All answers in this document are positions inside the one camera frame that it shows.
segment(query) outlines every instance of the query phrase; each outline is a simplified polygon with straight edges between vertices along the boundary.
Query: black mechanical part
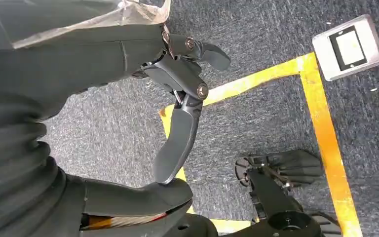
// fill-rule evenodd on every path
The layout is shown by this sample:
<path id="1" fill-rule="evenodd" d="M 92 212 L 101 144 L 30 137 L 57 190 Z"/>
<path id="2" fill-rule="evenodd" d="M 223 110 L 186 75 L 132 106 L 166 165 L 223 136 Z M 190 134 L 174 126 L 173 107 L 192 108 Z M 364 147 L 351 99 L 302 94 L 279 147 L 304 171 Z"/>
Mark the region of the black mechanical part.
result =
<path id="1" fill-rule="evenodd" d="M 234 171 L 239 182 L 248 187 L 246 170 L 262 167 L 288 188 L 309 185 L 324 172 L 321 160 L 303 150 L 241 157 L 236 161 Z"/>
<path id="2" fill-rule="evenodd" d="M 217 237 L 214 224 L 207 218 L 186 214 L 164 237 Z"/>
<path id="3" fill-rule="evenodd" d="M 168 35 L 166 42 L 174 59 L 182 56 L 189 61 L 207 62 L 219 71 L 224 71 L 229 67 L 229 56 L 217 46 L 194 40 L 191 37 L 166 34 Z"/>
<path id="4" fill-rule="evenodd" d="M 194 145 L 201 109 L 202 101 L 186 95 L 180 108 L 173 110 L 169 137 L 154 160 L 156 182 L 168 184 L 184 165 Z"/>

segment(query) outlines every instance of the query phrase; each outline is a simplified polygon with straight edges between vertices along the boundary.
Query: transparent plastic sheet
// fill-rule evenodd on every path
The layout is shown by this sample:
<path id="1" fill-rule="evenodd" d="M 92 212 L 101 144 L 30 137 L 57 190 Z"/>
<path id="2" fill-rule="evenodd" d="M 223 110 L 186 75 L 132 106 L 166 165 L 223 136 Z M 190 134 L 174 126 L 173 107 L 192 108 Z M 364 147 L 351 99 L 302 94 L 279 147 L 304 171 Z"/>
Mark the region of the transparent plastic sheet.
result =
<path id="1" fill-rule="evenodd" d="M 19 32 L 28 31 L 29 26 L 20 27 L 19 25 L 22 23 L 17 25 L 8 21 L 8 18 L 11 19 L 11 17 L 12 20 L 17 20 L 14 17 L 16 13 L 7 11 L 8 6 L 16 6 L 17 9 L 14 11 L 18 10 L 19 16 L 24 16 L 24 12 L 33 15 L 35 18 L 28 18 L 30 22 L 36 19 L 38 23 L 44 22 L 43 24 L 47 24 L 46 27 L 49 25 L 46 22 L 49 15 L 51 20 L 57 19 L 57 17 L 65 17 L 70 24 L 60 26 L 60 22 L 57 22 L 58 27 L 32 32 L 32 34 L 29 32 L 28 36 L 19 39 L 18 36 L 24 34 Z M 168 19 L 170 6 L 171 0 L 165 0 L 162 7 L 139 3 L 139 0 L 23 0 L 21 3 L 16 0 L 0 0 L 0 7 L 4 8 L 4 10 L 0 10 L 0 35 L 4 36 L 5 39 L 3 40 L 7 41 L 4 46 L 0 45 L 0 49 L 28 47 L 78 29 L 161 24 Z M 72 9 L 73 16 L 69 15 L 70 9 Z M 92 15 L 92 17 L 81 19 L 84 15 L 86 17 L 87 14 Z M 76 19 L 72 20 L 75 16 L 78 16 L 78 21 L 76 22 Z M 36 27 L 38 23 L 33 22 L 31 26 Z"/>

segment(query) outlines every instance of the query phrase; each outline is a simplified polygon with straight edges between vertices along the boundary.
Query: plastic bag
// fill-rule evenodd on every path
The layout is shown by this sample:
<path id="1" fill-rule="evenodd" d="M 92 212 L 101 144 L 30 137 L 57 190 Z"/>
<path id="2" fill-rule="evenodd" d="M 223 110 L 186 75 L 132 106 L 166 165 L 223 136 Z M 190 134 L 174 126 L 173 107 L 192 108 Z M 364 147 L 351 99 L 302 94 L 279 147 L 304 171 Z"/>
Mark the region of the plastic bag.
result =
<path id="1" fill-rule="evenodd" d="M 77 29 L 161 24 L 162 7 L 132 0 L 0 0 L 0 49 L 18 49 Z"/>

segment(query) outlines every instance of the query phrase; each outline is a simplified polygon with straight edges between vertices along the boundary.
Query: metal screw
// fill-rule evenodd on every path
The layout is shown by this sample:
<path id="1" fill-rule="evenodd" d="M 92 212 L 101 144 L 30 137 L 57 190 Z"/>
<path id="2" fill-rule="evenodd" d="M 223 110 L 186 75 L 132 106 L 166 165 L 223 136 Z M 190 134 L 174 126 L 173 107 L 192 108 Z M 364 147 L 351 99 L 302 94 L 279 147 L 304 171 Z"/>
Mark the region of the metal screw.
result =
<path id="1" fill-rule="evenodd" d="M 289 188 L 289 187 L 291 187 L 291 184 L 290 184 L 290 182 L 287 182 L 282 187 L 283 188 Z"/>
<path id="2" fill-rule="evenodd" d="M 166 42 L 169 42 L 169 34 L 166 31 L 162 32 L 162 36 Z"/>
<path id="3" fill-rule="evenodd" d="M 194 39 L 191 37 L 187 37 L 187 39 L 185 40 L 185 46 L 187 47 L 187 49 L 192 51 L 194 49 L 194 44 Z"/>
<path id="4" fill-rule="evenodd" d="M 197 89 L 197 94 L 201 99 L 205 99 L 208 96 L 208 87 L 206 84 L 200 84 Z"/>

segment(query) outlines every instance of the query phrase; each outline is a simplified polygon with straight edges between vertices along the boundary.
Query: robotic hand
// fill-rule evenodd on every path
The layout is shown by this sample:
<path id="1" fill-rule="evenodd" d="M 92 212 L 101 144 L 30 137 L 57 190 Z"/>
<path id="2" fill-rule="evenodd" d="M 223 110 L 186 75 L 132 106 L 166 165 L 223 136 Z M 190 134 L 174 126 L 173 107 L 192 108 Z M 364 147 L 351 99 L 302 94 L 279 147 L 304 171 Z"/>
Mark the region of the robotic hand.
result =
<path id="1" fill-rule="evenodd" d="M 188 184 L 173 177 L 192 148 L 208 93 L 196 62 L 224 69 L 226 54 L 169 34 L 163 24 L 82 28 L 25 47 L 10 43 L 35 28 L 89 19 L 108 2 L 0 1 L 0 237 L 161 237 L 191 206 Z M 58 114 L 72 94 L 145 75 L 177 100 L 170 137 L 155 158 L 157 182 L 133 189 L 65 174 L 37 141 L 46 134 L 40 121 Z M 95 227 L 98 218 L 115 223 Z"/>

